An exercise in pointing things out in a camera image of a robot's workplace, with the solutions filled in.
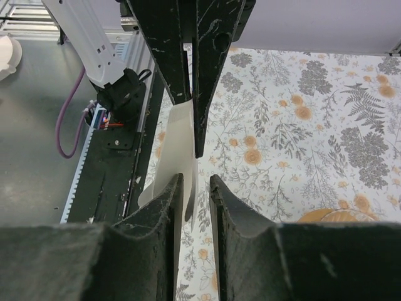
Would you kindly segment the white paper coffee filter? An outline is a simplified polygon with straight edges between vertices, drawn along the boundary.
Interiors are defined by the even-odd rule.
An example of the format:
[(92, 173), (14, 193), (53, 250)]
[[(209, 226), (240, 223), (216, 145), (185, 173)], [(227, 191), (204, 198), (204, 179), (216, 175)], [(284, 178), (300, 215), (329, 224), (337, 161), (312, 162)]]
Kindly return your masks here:
[(174, 175), (183, 175), (182, 199), (175, 210), (174, 239), (170, 240), (174, 242), (173, 292), (177, 288), (182, 227), (195, 211), (196, 162), (193, 103), (189, 100), (171, 108), (154, 180), (138, 198), (138, 205), (145, 206), (162, 192)]

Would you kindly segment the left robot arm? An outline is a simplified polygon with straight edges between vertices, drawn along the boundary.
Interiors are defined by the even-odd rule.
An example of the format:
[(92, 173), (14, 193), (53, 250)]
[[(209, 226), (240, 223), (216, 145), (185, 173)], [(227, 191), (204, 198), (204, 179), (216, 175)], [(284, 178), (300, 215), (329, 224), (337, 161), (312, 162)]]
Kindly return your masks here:
[[(209, 107), (232, 42), (250, 17), (254, 1), (125, 1), (173, 104), (191, 101), (194, 145), (202, 157)], [(45, 1), (44, 6), (74, 46), (98, 102), (118, 121), (139, 115), (141, 87), (111, 46), (89, 1)]]

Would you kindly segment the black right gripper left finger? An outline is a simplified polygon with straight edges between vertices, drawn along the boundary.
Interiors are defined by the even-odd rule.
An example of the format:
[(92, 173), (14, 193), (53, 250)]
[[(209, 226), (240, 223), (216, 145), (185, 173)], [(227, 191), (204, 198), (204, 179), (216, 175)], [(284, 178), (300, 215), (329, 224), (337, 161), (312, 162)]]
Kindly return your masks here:
[(114, 225), (1, 228), (2, 300), (173, 300), (184, 178)]

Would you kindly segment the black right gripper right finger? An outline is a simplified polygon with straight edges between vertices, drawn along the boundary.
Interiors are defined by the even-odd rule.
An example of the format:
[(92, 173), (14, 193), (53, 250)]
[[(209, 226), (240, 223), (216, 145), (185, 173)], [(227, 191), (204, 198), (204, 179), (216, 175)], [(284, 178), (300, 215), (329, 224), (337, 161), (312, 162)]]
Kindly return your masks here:
[(400, 225), (275, 223), (210, 178), (221, 300), (399, 300)]

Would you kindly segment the clear glass dripper cone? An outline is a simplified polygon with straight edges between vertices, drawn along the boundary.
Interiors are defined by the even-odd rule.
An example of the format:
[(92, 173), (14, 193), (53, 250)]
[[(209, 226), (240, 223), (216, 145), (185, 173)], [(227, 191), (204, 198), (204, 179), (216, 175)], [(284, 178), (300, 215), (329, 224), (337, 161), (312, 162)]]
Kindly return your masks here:
[(372, 222), (378, 221), (376, 216), (353, 209), (339, 209), (322, 217), (324, 222)]

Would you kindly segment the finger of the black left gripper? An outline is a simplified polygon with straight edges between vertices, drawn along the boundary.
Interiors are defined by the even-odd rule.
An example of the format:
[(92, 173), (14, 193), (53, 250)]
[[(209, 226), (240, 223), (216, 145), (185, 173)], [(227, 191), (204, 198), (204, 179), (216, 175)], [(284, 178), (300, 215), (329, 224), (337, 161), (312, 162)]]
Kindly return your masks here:
[(196, 1), (192, 55), (195, 156), (204, 155), (207, 120), (245, 1)]
[(183, 48), (179, 2), (127, 2), (174, 105), (190, 100), (187, 54)]

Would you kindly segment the round wooden dripper base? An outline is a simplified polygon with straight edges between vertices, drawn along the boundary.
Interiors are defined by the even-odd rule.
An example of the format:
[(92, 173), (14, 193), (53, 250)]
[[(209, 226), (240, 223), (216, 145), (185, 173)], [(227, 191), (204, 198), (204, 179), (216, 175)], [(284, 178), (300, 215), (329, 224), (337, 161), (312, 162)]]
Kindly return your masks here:
[(322, 222), (327, 220), (327, 216), (331, 213), (334, 213), (335, 209), (330, 208), (323, 208), (323, 209), (316, 209), (305, 213), (297, 220), (298, 223), (314, 223), (314, 222)]

